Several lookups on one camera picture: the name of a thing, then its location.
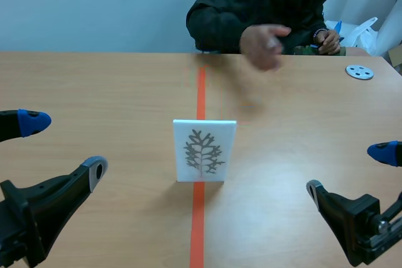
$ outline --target gray wall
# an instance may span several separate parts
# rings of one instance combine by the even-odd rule
[[[0,50],[194,51],[194,0],[0,0]],[[380,21],[395,0],[330,0],[326,18]]]

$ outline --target wrist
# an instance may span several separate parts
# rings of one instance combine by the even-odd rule
[[[321,33],[322,31],[328,31],[326,28],[320,28],[318,30],[316,30],[313,34],[313,41],[315,43],[315,38],[318,36],[319,33]]]

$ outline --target standing card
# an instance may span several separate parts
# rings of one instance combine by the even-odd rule
[[[177,181],[225,181],[236,121],[173,121]]]

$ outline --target person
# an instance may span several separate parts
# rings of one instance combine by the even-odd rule
[[[261,70],[278,68],[280,54],[368,55],[340,46],[325,26],[325,1],[196,0],[186,24],[197,49],[242,53]]]

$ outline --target white plastic bag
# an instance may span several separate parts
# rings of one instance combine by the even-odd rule
[[[370,55],[374,55],[377,49],[377,35],[371,26],[378,20],[377,17],[371,18],[361,25],[342,23],[340,36],[345,37],[340,42],[341,46],[345,47],[360,47],[366,50]],[[336,21],[326,21],[328,28],[334,28]]]

